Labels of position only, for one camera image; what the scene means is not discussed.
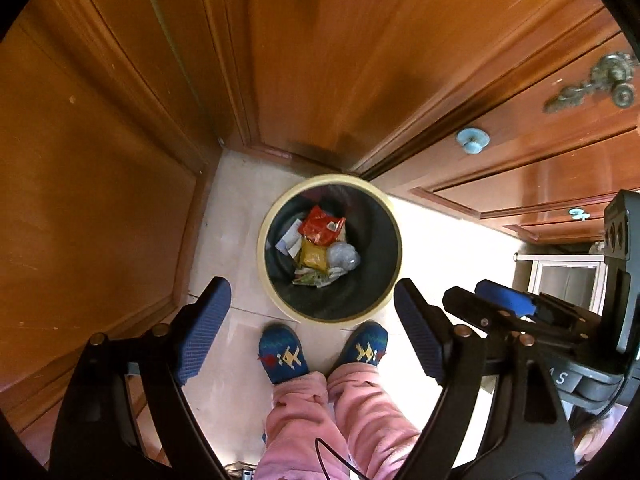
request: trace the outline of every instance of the bolt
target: bolt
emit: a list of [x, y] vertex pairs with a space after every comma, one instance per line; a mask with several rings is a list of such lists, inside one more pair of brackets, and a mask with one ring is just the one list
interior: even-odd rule
[[104, 343], [105, 339], [107, 339], [107, 336], [105, 336], [102, 332], [97, 332], [89, 338], [89, 344], [91, 346], [98, 346]]
[[467, 325], [456, 325], [453, 327], [453, 333], [460, 337], [469, 337], [471, 329]]
[[524, 346], [533, 346], [533, 343], [536, 342], [536, 338], [533, 337], [531, 334], [521, 334], [520, 335], [520, 342]]
[[158, 323], [151, 329], [151, 333], [155, 337], [163, 337], [169, 333], [169, 329], [170, 327], [169, 325], [167, 325], [167, 323]]

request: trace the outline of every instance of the person's foot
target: person's foot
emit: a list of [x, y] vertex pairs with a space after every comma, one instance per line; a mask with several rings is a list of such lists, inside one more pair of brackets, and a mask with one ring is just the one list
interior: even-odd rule
[[258, 358], [272, 384], [280, 384], [309, 373], [300, 339], [283, 324], [273, 324], [262, 332]]
[[389, 334], [382, 325], [367, 321], [349, 336], [332, 371], [347, 363], [366, 363], [378, 366], [386, 353]]

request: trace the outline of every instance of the pink pants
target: pink pants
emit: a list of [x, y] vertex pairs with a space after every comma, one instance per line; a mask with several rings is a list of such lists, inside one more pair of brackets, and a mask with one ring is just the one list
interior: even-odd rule
[[[335, 422], [327, 403], [334, 403]], [[274, 386], [266, 422], [267, 451], [255, 480], [324, 479], [315, 439], [371, 480], [390, 480], [412, 450], [420, 431], [404, 418], [380, 386], [378, 369], [348, 363], [328, 379], [320, 372]], [[319, 446], [332, 480], [348, 480], [348, 469]]]

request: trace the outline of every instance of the brass door handle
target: brass door handle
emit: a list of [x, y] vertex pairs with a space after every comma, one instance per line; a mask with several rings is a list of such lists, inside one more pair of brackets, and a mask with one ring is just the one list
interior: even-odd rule
[[588, 81], [583, 81], [577, 86], [565, 86], [560, 93], [545, 103], [543, 110], [552, 114], [579, 106], [584, 101], [585, 95], [591, 95], [597, 91], [608, 92], [613, 104], [618, 108], [629, 108], [636, 99], [636, 89], [630, 83], [634, 76], [634, 67], [638, 60], [631, 54], [614, 52], [607, 54], [591, 69]]

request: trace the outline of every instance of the tile floor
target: tile floor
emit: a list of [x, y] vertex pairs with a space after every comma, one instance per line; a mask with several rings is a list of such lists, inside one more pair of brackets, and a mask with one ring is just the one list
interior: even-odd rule
[[[212, 276], [232, 285], [231, 311], [200, 374], [184, 392], [212, 448], [223, 464], [257, 463], [264, 451], [263, 423], [271, 407], [271, 385], [257, 360], [262, 327], [281, 320], [302, 341], [311, 369], [326, 371], [342, 349], [348, 330], [299, 324], [287, 319], [268, 299], [258, 280], [255, 244], [271, 204], [302, 176], [249, 156], [225, 152], [205, 213], [190, 294], [198, 296]], [[511, 285], [516, 238], [457, 220], [420, 206], [391, 199], [403, 240], [401, 277], [411, 278], [427, 301], [442, 305], [454, 285], [473, 290], [488, 278]], [[375, 318], [389, 333], [380, 364], [386, 390], [418, 428], [427, 422], [440, 387], [427, 378], [396, 316], [393, 305]], [[472, 459], [480, 443], [491, 396], [481, 390], [456, 463]]]

